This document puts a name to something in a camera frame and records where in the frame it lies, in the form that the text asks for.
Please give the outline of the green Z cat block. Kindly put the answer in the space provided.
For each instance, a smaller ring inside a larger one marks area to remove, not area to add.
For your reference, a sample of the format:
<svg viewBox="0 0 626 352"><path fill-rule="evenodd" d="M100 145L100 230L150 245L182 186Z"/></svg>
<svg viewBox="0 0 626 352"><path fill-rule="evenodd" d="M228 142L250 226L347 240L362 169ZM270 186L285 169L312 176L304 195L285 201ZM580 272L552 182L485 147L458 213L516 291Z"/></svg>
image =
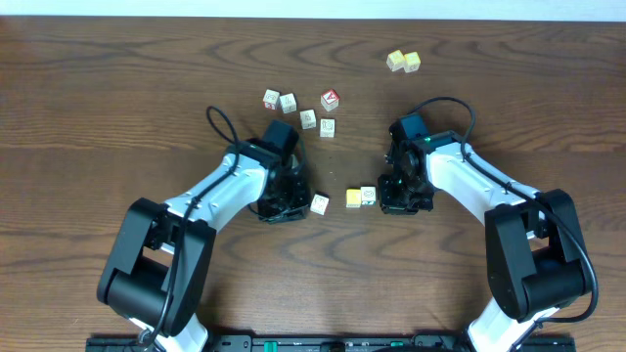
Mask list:
<svg viewBox="0 0 626 352"><path fill-rule="evenodd" d="M319 215L326 213L330 199L326 196L315 194L310 204L310 211Z"/></svg>

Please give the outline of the yellow K block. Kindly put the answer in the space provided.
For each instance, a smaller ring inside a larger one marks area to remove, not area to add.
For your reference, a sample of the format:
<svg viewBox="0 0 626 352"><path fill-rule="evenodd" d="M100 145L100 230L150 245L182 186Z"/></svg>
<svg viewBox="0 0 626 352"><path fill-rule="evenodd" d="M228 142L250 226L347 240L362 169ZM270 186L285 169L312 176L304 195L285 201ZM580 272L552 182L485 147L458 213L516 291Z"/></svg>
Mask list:
<svg viewBox="0 0 626 352"><path fill-rule="evenodd" d="M362 205L362 194L360 189L347 189L345 198L347 208L358 208Z"/></svg>

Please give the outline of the yellow M airplane block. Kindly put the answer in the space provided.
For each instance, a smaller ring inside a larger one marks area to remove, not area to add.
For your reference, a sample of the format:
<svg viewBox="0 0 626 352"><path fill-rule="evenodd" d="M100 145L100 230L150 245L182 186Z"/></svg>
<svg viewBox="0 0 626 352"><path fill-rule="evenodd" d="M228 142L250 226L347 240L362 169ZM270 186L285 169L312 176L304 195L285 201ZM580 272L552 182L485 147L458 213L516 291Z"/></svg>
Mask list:
<svg viewBox="0 0 626 352"><path fill-rule="evenodd" d="M374 186L364 186L361 191L361 203L363 205L375 205L377 202L377 189Z"/></svg>

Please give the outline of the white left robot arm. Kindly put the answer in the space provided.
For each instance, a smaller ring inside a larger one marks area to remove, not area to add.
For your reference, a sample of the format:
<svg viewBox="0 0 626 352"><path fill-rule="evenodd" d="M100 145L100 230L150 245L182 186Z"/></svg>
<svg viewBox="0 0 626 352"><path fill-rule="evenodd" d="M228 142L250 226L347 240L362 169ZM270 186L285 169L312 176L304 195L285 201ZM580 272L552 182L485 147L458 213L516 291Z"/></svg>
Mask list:
<svg viewBox="0 0 626 352"><path fill-rule="evenodd" d="M311 194L301 142L274 120L259 139L233 140L220 165L186 193L128 208L100 278L97 297L140 327L121 351L201 351L208 340L196 310L216 235L244 208L260 221L302 220Z"/></svg>

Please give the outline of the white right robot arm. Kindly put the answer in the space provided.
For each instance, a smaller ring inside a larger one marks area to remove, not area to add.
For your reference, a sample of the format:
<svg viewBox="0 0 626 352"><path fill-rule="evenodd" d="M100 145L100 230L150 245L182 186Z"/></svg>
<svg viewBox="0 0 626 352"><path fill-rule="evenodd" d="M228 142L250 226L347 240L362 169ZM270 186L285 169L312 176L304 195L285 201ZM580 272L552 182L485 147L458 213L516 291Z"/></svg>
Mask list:
<svg viewBox="0 0 626 352"><path fill-rule="evenodd" d="M492 298L459 337L415 340L420 350L572 351L569 338L533 332L579 297L596 294L593 271L572 198L519 184L473 154L454 131L431 134L416 114L389 127L378 178L383 213L414 215L433 208L436 192L459 202L483 225Z"/></svg>

